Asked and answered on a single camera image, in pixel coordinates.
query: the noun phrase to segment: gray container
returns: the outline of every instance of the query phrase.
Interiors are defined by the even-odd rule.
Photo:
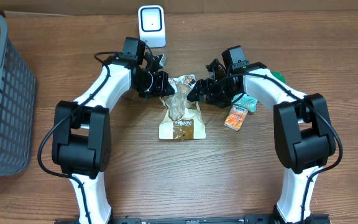
[[[35,77],[7,36],[0,16],[0,175],[26,170],[34,122]]]

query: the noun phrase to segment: orange packet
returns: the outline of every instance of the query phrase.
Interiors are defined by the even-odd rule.
[[[227,116],[226,120],[224,121],[224,125],[238,131],[241,128],[242,123],[244,122],[248,111],[245,108],[240,106],[234,105]]]

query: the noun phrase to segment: wooden tabletop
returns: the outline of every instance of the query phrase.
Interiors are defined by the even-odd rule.
[[[344,157],[318,177],[313,213],[333,223],[358,223],[358,11],[254,12],[166,15],[171,77],[206,78],[207,63],[241,45],[251,62],[284,74],[305,93],[322,94]],[[53,223],[78,214],[68,180],[44,173],[38,146],[60,100],[82,95],[101,71],[95,52],[122,50],[137,37],[137,16],[8,19],[9,35],[37,77],[37,109],[30,167],[0,177],[0,223]],[[135,93],[129,97],[136,99]],[[206,139],[161,141],[165,108],[158,99],[120,99],[111,113],[112,156],[105,183],[114,217],[230,217],[271,213],[280,197],[283,166],[273,143],[272,115],[262,105],[240,131],[223,126],[229,109],[201,104]],[[47,167],[51,142],[43,153]],[[337,158],[330,157],[329,163]]]

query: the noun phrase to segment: snack bag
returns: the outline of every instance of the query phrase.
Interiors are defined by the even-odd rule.
[[[175,94],[160,98],[168,110],[159,127],[159,138],[204,139],[205,125],[198,103],[187,100],[187,94],[196,83],[195,76],[169,78],[168,82],[175,90]]]
[[[244,122],[248,111],[245,108],[240,106],[234,105],[227,116],[226,120],[224,121],[224,125],[238,131],[241,128],[242,123]]]

